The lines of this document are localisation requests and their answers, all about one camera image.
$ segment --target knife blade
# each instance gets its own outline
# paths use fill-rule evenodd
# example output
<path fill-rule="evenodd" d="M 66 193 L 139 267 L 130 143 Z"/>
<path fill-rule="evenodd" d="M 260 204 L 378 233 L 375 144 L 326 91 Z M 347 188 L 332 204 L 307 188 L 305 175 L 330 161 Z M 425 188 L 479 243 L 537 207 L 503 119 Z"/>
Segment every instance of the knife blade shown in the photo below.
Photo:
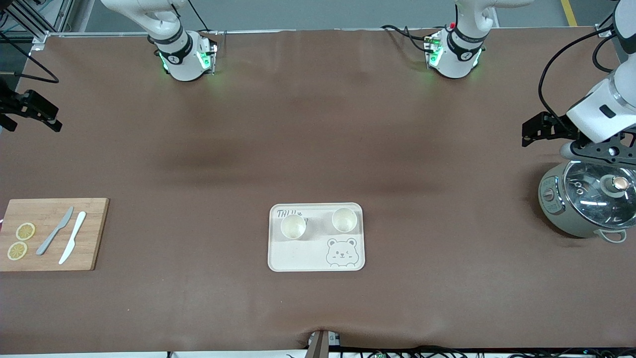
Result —
<path fill-rule="evenodd" d="M 73 210 L 74 210 L 73 207 L 70 207 L 68 209 L 68 211 L 66 212 L 66 214 L 64 214 L 64 217 L 62 218 L 60 223 L 57 224 L 57 227 L 53 229 L 53 232 L 51 233 L 51 235 L 49 235 L 46 238 L 46 240 L 42 243 L 42 245 L 38 247 L 38 251 L 36 251 L 36 255 L 44 254 L 48 246 L 51 245 L 51 241 L 53 241 L 53 238 L 55 237 L 55 235 L 57 235 L 57 232 L 60 231 L 62 228 L 66 226 L 66 224 L 69 223 L 69 220 L 71 219 L 71 215 L 73 214 Z"/>
<path fill-rule="evenodd" d="M 80 227 L 82 223 L 84 222 L 85 217 L 86 217 L 86 212 L 80 211 L 78 214 L 77 220 L 75 220 L 75 227 L 73 227 L 73 233 L 71 233 L 71 238 L 69 239 L 69 243 L 66 244 L 66 248 L 64 249 L 64 253 L 62 254 L 62 257 L 60 258 L 60 262 L 58 262 L 58 264 L 60 265 L 63 264 L 64 261 L 66 261 L 66 259 L 68 259 L 69 256 L 71 255 L 71 252 L 75 248 L 75 236 L 77 236 L 78 232 L 80 231 Z"/>

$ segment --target pot handle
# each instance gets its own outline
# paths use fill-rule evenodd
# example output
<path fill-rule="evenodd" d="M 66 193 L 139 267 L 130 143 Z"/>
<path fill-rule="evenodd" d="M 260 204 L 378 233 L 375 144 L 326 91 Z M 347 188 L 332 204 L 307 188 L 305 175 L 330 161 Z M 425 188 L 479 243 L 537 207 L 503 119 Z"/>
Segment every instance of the pot handle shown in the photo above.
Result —
<path fill-rule="evenodd" d="M 594 233 L 596 235 L 599 235 L 603 240 L 609 243 L 622 243 L 623 241 L 625 241 L 625 239 L 627 239 L 627 233 L 625 232 L 625 230 L 609 231 L 609 230 L 598 229 L 598 230 L 594 230 Z M 620 234 L 621 239 L 614 241 L 608 238 L 607 235 L 605 234 Z"/>

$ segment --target brown table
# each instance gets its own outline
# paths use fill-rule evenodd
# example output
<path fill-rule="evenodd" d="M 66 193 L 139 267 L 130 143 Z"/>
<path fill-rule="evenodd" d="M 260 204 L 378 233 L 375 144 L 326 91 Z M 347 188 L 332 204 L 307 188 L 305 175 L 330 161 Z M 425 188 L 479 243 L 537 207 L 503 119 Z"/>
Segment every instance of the brown table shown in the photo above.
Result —
<path fill-rule="evenodd" d="M 50 38 L 36 56 L 61 83 L 21 88 L 64 127 L 2 133 L 0 209 L 111 204 L 95 271 L 0 275 L 0 352 L 298 348 L 316 329 L 371 347 L 635 346 L 636 238 L 555 229 L 536 187 L 563 141 L 521 147 L 543 66 L 589 31 L 494 30 L 462 80 L 381 31 L 231 35 L 192 83 L 145 38 Z M 551 70 L 559 113 L 603 77 L 597 43 Z M 364 208 L 365 267 L 270 271 L 270 207 L 333 201 Z"/>

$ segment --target blue cable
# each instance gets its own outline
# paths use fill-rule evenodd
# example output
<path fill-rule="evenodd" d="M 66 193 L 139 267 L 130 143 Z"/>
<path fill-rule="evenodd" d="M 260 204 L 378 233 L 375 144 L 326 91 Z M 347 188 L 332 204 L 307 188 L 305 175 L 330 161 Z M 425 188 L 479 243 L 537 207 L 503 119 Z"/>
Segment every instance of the blue cable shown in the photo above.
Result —
<path fill-rule="evenodd" d="M 52 2 L 53 2 L 53 0 L 49 0 L 46 4 L 42 5 L 42 7 L 40 9 L 38 9 L 38 12 L 41 12 L 42 10 L 46 9 L 46 7 Z M 15 24 L 15 25 L 9 27 L 7 30 L 4 30 L 2 33 L 6 34 L 7 32 L 13 30 L 14 28 L 16 28 L 18 26 L 20 26 L 20 24 Z"/>

